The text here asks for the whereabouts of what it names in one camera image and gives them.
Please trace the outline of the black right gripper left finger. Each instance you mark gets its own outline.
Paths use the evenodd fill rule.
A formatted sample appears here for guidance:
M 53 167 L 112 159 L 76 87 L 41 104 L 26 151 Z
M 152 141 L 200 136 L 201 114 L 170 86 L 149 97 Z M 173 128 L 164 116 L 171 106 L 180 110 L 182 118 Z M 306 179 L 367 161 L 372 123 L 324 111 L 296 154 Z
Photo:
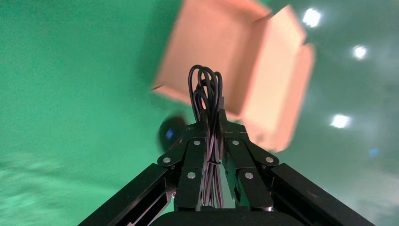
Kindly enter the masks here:
M 186 127 L 182 141 L 150 164 L 115 195 L 85 218 L 82 226 L 160 226 L 161 214 L 200 211 L 208 128 Z

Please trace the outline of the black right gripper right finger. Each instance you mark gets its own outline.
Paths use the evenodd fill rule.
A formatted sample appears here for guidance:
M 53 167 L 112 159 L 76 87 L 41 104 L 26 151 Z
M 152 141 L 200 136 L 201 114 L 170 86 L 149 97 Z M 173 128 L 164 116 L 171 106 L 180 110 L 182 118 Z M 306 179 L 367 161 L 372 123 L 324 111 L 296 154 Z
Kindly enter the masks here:
M 244 226 L 369 226 L 371 222 L 250 141 L 219 112 L 223 164 Z

